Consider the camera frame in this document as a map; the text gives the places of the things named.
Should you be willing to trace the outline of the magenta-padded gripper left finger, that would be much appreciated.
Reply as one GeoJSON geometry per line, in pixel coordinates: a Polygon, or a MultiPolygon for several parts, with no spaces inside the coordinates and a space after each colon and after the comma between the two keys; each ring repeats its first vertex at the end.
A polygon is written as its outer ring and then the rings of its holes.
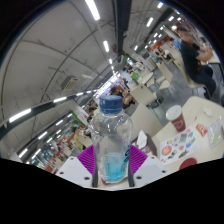
{"type": "Polygon", "coordinates": [[[70,156],[56,175],[81,187],[97,187],[98,174],[93,146],[86,148],[77,157],[70,156]]]}

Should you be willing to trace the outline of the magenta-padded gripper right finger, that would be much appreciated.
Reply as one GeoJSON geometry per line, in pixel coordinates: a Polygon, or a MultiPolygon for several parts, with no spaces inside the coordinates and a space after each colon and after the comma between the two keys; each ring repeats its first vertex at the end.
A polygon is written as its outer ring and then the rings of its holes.
{"type": "Polygon", "coordinates": [[[128,183],[130,187],[143,187],[170,172],[156,156],[148,156],[135,146],[130,147],[128,183]]]}

